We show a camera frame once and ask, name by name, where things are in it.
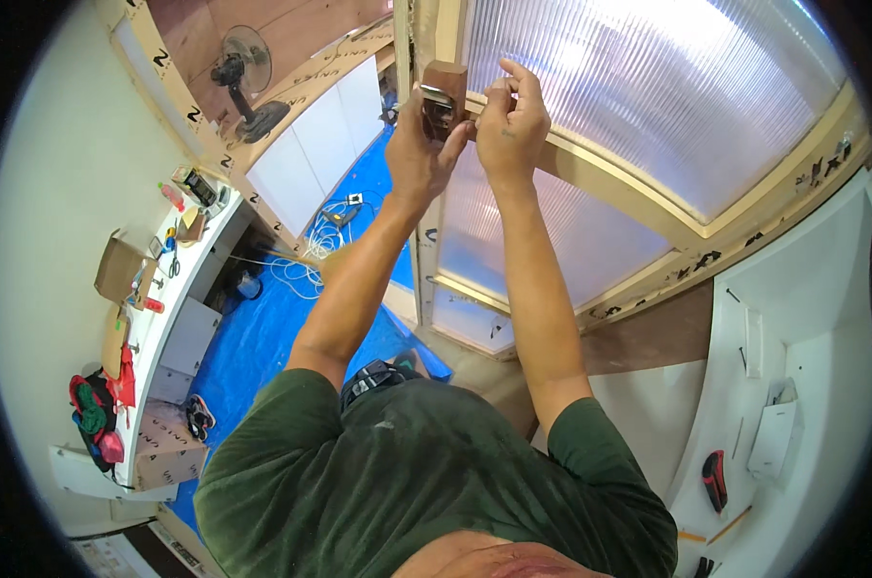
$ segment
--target fan base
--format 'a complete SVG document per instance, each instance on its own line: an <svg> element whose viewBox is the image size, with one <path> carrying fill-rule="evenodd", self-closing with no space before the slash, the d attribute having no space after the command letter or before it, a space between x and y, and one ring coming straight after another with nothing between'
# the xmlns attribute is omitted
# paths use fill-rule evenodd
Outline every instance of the fan base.
<svg viewBox="0 0 872 578"><path fill-rule="evenodd" d="M237 138L244 143L251 145L265 137L279 122L285 118L291 106L278 101L269 101L265 105L261 105L253 111L256 116L253 122L246 122L242 119L237 124Z"/></svg>

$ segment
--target green rope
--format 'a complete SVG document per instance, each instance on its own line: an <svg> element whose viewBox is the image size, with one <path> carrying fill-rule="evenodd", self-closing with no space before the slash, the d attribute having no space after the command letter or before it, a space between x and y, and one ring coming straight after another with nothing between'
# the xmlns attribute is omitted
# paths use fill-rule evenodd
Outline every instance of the green rope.
<svg viewBox="0 0 872 578"><path fill-rule="evenodd" d="M105 427L105 422L107 421L105 410L98 407L98 404L95 403L92 387L89 387L89 384L81 383L76 386L76 399L79 401L80 407L83 408L80 429L85 433L94 434Z"/></svg>

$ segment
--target red box cutter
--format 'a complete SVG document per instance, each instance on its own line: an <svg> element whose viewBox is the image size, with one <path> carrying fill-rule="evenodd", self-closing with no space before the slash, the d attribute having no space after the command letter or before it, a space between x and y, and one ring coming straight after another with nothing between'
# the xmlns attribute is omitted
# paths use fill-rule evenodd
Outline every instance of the red box cutter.
<svg viewBox="0 0 872 578"><path fill-rule="evenodd" d="M702 465L702 482L706 486L706 493L709 494L709 501L713 503L715 513L721 514L722 509L728 503L728 492L725 487L725 475L722 471L722 461L725 458L725 452L717 449L709 454L706 458L706 463Z"/></svg>

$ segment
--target corrugated translucent panel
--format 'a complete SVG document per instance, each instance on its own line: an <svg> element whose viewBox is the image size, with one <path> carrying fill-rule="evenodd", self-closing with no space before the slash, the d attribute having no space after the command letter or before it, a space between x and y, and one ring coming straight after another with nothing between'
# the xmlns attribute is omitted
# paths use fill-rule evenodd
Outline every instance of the corrugated translucent panel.
<svg viewBox="0 0 872 578"><path fill-rule="evenodd" d="M442 287L437 287L433 295L433 326L488 352L496 353L513 345L509 317Z"/></svg>
<svg viewBox="0 0 872 578"><path fill-rule="evenodd" d="M506 56L531 68L553 122L672 189L706 220L821 117L844 68L793 0L479 0L468 87Z"/></svg>
<svg viewBox="0 0 872 578"><path fill-rule="evenodd" d="M648 227L557 177L537 170L533 182L575 307L671 249ZM474 143L459 157L443 203L440 270L506 299L500 212Z"/></svg>

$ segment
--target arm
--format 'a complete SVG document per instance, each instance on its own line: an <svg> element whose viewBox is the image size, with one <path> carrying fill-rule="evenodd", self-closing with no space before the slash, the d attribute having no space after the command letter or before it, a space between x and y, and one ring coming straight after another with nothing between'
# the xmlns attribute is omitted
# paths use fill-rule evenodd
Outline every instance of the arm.
<svg viewBox="0 0 872 578"><path fill-rule="evenodd" d="M392 192L335 271L324 269L323 294L291 345L285 369L312 369L327 377L337 391L346 365L375 319L404 242L430 202L445 190L467 142L470 123L456 127L442 151L429 143L423 135L422 106L423 95L415 89L385 149Z"/></svg>
<svg viewBox="0 0 872 578"><path fill-rule="evenodd" d="M516 350L532 403L546 433L573 401L592 397L568 288L549 239L532 175L551 121L539 80L522 65L502 59L513 75L486 94L477 121L477 156L500 210L507 294ZM510 113L510 95L517 92Z"/></svg>

